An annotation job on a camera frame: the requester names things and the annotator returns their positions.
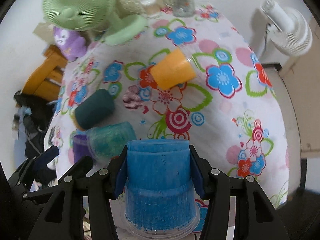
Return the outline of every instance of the fan base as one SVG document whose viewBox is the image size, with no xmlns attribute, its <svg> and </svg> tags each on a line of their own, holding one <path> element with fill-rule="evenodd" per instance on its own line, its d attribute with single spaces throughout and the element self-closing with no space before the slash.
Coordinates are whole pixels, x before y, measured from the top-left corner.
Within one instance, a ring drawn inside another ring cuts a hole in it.
<svg viewBox="0 0 320 240">
<path fill-rule="evenodd" d="M 106 33 L 105 43 L 109 46 L 115 46 L 131 40 L 142 32 L 147 25 L 147 19 L 141 15 L 129 15 L 122 19 L 124 27 L 120 30 L 112 30 Z"/>
</svg>

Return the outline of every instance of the white fan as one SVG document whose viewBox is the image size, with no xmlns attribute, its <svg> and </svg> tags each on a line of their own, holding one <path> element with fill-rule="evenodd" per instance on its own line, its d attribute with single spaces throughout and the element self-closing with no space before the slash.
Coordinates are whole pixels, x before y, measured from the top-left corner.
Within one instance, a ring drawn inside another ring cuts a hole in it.
<svg viewBox="0 0 320 240">
<path fill-rule="evenodd" d="M 282 9 L 273 0 L 265 0 L 261 10 L 272 20 L 268 35 L 276 48 L 287 56 L 306 54 L 312 45 L 312 32 L 303 15 L 293 9 Z"/>
</svg>

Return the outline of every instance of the cable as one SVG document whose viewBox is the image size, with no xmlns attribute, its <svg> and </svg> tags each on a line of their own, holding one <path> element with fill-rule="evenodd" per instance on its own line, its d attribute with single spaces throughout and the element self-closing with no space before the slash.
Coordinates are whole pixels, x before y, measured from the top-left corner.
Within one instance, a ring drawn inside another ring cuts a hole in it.
<svg viewBox="0 0 320 240">
<path fill-rule="evenodd" d="M 265 32 L 265 35 L 264 35 L 264 47 L 263 47 L 263 51 L 261 53 L 261 55 L 259 56 L 259 60 L 262 59 L 262 57 L 264 56 L 266 50 L 267 50 L 267 43 L 268 43 L 268 34 L 269 34 L 269 27 L 271 26 L 270 23 L 267 23 L 266 24 L 266 32 Z"/>
</svg>

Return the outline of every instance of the wooden furniture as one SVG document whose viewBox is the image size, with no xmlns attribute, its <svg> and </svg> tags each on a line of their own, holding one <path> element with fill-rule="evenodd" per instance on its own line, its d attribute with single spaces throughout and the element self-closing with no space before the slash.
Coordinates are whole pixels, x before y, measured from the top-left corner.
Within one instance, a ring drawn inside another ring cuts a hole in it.
<svg viewBox="0 0 320 240">
<path fill-rule="evenodd" d="M 54 45 L 50 45 L 44 56 L 46 60 L 29 77 L 22 93 L 54 101 L 58 99 L 63 70 L 68 61 Z"/>
</svg>

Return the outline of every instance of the green fan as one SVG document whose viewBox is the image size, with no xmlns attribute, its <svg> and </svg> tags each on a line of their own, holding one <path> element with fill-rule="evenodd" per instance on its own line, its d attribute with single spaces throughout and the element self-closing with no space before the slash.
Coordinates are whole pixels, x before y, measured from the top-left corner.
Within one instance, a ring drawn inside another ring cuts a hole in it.
<svg viewBox="0 0 320 240">
<path fill-rule="evenodd" d="M 116 0 L 43 0 L 43 12 L 56 26 L 74 31 L 98 28 L 108 21 L 110 28 L 105 42 L 114 46 L 138 35 L 147 23 L 140 15 L 120 19 L 115 3 Z"/>
</svg>

